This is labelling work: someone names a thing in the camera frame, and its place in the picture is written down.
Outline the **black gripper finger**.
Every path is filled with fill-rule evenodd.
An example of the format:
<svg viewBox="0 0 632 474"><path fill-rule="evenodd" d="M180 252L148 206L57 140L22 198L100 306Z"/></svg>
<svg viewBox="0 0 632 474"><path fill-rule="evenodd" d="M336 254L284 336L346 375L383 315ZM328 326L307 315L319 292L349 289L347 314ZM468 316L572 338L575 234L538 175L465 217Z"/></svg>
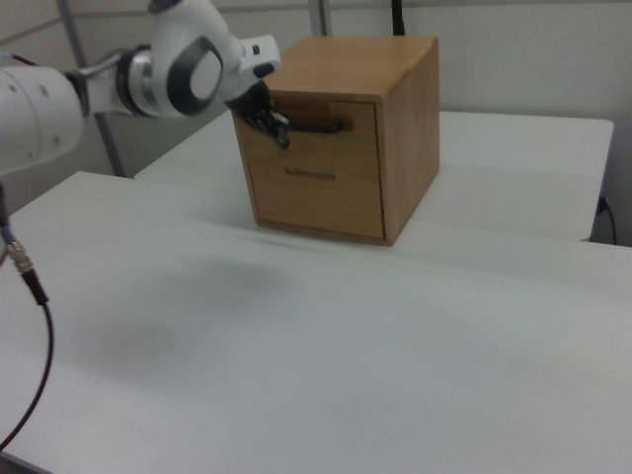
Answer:
<svg viewBox="0 0 632 474"><path fill-rule="evenodd" d="M289 119L276 110L257 111L249 114L245 122L258 131L289 131Z"/></svg>
<svg viewBox="0 0 632 474"><path fill-rule="evenodd" d="M290 128L285 126L265 126L263 134L268 136L280 149L287 149L290 145Z"/></svg>

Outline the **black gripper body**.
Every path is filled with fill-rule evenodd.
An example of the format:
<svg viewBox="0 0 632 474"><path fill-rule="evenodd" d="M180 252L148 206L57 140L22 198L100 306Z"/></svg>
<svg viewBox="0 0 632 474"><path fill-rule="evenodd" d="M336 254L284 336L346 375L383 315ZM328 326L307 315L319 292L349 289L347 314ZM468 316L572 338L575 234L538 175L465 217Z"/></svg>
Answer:
<svg viewBox="0 0 632 474"><path fill-rule="evenodd" d="M257 82L242 95L224 104L240 119L261 119L272 108L270 90L264 81Z"/></svg>

